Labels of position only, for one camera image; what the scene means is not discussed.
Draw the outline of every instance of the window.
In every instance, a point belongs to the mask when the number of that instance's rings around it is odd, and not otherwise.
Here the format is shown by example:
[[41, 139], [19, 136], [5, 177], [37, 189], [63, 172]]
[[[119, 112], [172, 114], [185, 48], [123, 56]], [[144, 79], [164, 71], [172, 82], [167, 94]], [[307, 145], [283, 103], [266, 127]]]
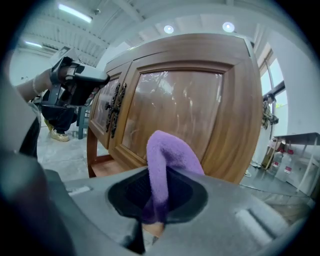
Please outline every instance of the window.
[[275, 96], [276, 104], [274, 115], [279, 118], [279, 123], [273, 127], [273, 136], [286, 135], [288, 131], [288, 101], [287, 92], [283, 90]]
[[267, 92], [269, 92], [272, 89], [268, 70], [266, 70], [264, 74], [261, 76], [261, 87], [262, 87], [262, 95], [265, 95]]
[[282, 76], [282, 72], [277, 59], [275, 59], [270, 65], [270, 72], [271, 72], [274, 87], [280, 84], [284, 80], [284, 77]]
[[287, 99], [287, 91], [284, 90], [282, 92], [280, 92], [279, 94], [277, 94], [275, 96], [275, 99], [276, 99], [276, 104], [275, 104], [275, 108], [280, 108], [284, 105], [287, 105], [288, 104], [288, 99]]
[[284, 77], [272, 50], [260, 66], [262, 95], [273, 93], [276, 103], [270, 106], [271, 113], [279, 118], [279, 123], [271, 127], [272, 136], [286, 135], [288, 130], [288, 100]]

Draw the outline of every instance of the glass panel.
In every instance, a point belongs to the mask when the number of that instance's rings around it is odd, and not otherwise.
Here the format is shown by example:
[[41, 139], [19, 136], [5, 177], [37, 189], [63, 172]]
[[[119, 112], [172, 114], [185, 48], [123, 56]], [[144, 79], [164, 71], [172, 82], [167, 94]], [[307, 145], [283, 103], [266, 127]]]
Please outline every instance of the glass panel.
[[201, 160], [215, 122], [222, 78], [198, 71], [141, 74], [122, 144], [146, 159], [149, 137], [161, 130], [184, 140]]
[[101, 89], [98, 102], [95, 107], [93, 121], [99, 125], [103, 131], [106, 129], [107, 116], [109, 113], [109, 110], [105, 110], [105, 105], [106, 102], [111, 104], [118, 82], [119, 79], [112, 80]]
[[268, 70], [264, 72], [261, 76], [261, 88], [262, 88], [262, 95], [265, 95], [267, 92], [271, 90], [271, 82]]
[[281, 68], [279, 66], [279, 62], [277, 59], [275, 59], [270, 65], [270, 72], [272, 76], [273, 86], [276, 87], [278, 84], [280, 84], [284, 80], [284, 77], [282, 76]]
[[279, 118], [279, 122], [274, 125], [273, 136], [286, 135], [288, 133], [288, 100], [287, 91], [279, 93], [275, 96], [276, 108], [274, 115]]
[[288, 104], [287, 91], [284, 90], [283, 92], [280, 92], [275, 96], [275, 99], [276, 99], [276, 108], [287, 105]]

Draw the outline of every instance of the plastic bottle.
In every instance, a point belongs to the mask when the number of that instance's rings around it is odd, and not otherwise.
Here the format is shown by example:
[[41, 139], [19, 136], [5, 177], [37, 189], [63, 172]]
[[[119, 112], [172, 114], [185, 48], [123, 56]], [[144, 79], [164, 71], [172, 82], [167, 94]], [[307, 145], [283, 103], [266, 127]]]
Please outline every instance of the plastic bottle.
[[278, 178], [280, 181], [283, 181], [283, 182], [287, 181], [287, 177], [292, 170], [293, 154], [294, 154], [294, 151], [291, 149], [288, 149], [288, 152], [283, 153], [280, 167], [275, 175], [275, 177]]
[[268, 170], [268, 173], [270, 173], [273, 176], [277, 174], [283, 157], [284, 157], [283, 149], [281, 149], [279, 152], [274, 154], [273, 162], [271, 164], [271, 167]]

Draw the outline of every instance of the purple cloth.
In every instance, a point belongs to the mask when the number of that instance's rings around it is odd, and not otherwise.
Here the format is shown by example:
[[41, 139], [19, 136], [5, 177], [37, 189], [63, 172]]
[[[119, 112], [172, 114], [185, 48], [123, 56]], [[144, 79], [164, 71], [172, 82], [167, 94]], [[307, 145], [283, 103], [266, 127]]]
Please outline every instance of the purple cloth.
[[146, 157], [152, 195], [142, 211], [142, 222], [164, 223], [169, 210], [167, 167], [184, 169], [200, 175], [205, 173], [187, 143], [160, 130], [155, 131], [149, 138]]

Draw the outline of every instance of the wooden frame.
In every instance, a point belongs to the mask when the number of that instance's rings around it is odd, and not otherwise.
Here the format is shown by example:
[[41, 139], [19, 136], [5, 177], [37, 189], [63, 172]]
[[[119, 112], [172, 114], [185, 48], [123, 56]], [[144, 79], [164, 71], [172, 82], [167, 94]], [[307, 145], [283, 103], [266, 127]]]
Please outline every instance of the wooden frame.
[[[127, 75], [130, 65], [131, 63], [128, 62], [108, 72], [110, 76], [110, 81], [118, 79], [118, 82], [122, 84]], [[108, 149], [110, 131], [106, 132], [105, 127], [104, 129], [102, 129], [101, 126], [97, 124], [94, 120], [95, 111], [97, 109], [97, 104], [99, 103], [98, 99], [100, 97], [100, 94], [101, 94], [101, 91], [99, 92], [99, 95], [94, 98], [94, 102], [92, 104], [92, 109], [95, 109], [95, 110], [93, 114], [90, 115], [89, 128], [92, 130], [93, 134], [97, 137], [97, 139], [101, 142], [101, 144], [106, 149]]]
[[[110, 76], [110, 80], [112, 81], [115, 79], [119, 79], [118, 82], [122, 84], [122, 82], [124, 81], [127, 75], [130, 65], [131, 65], [131, 62], [127, 62], [109, 71], [108, 74]], [[109, 137], [110, 137], [110, 131], [105, 132], [105, 130], [102, 130], [100, 125], [95, 123], [95, 120], [94, 120], [95, 111], [97, 108], [100, 93], [101, 93], [101, 90], [93, 100], [93, 104], [91, 108], [92, 110], [90, 112], [89, 124], [88, 124], [86, 154], [87, 154], [88, 173], [90, 178], [95, 177], [97, 173], [99, 173], [99, 170], [100, 170], [99, 164], [105, 163], [105, 162], [108, 162], [109, 164], [112, 164], [112, 165], [114, 164], [114, 160], [110, 155], [97, 156], [98, 140], [107, 149], [109, 145]]]
[[[109, 137], [103, 140], [111, 155], [107, 161], [120, 164], [117, 167], [120, 172], [146, 165], [142, 157], [122, 144], [141, 74], [164, 70], [219, 73], [223, 74], [221, 103], [213, 110], [215, 122], [200, 162], [207, 175], [239, 183], [254, 153], [262, 116], [260, 73], [250, 42], [244, 38], [219, 34], [171, 36], [127, 50], [109, 62], [105, 70], [113, 71], [131, 61], [124, 79], [127, 89], [115, 137], [108, 143]], [[88, 139], [96, 134], [97, 131], [92, 128], [88, 132]]]
[[[132, 153], [128, 148], [122, 145], [124, 131], [126, 127], [127, 116], [130, 110], [131, 102], [136, 90], [136, 84], [141, 74], [155, 73], [160, 71], [201, 71], [209, 73], [224, 74], [241, 60], [229, 58], [232, 64], [224, 63], [226, 60], [219, 54], [204, 54], [201, 52], [185, 53], [178, 51], [162, 52], [133, 61], [128, 74], [124, 80], [127, 84], [125, 100], [122, 103], [121, 111], [117, 123], [116, 135], [109, 142], [109, 153], [126, 170], [142, 167], [147, 162]], [[218, 104], [214, 111], [217, 114]]]

